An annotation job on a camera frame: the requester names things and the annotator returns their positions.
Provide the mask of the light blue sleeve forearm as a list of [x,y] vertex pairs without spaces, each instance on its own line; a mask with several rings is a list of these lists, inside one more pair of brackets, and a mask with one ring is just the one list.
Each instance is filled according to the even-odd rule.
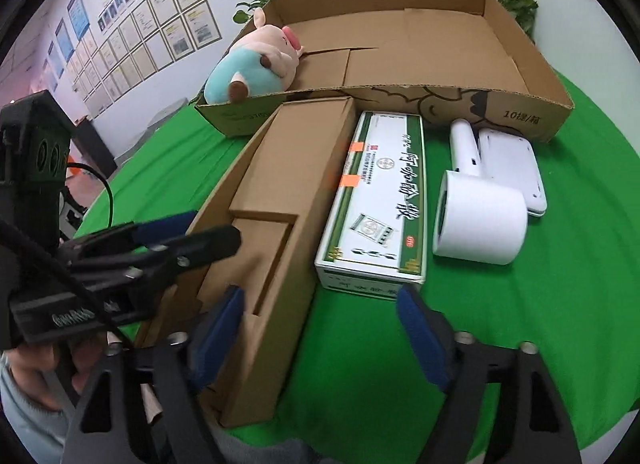
[[1,402],[17,438],[39,464],[62,462],[70,418],[64,411],[49,411],[18,388],[9,360],[1,357]]

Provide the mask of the person's left hand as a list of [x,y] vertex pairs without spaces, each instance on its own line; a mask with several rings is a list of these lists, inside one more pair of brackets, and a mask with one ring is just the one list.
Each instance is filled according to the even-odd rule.
[[[72,376],[75,392],[82,393],[92,368],[102,359],[108,335],[99,333],[72,343],[72,357],[77,372]],[[3,353],[17,388],[46,411],[61,411],[61,403],[44,379],[60,362],[54,345],[21,345]]]

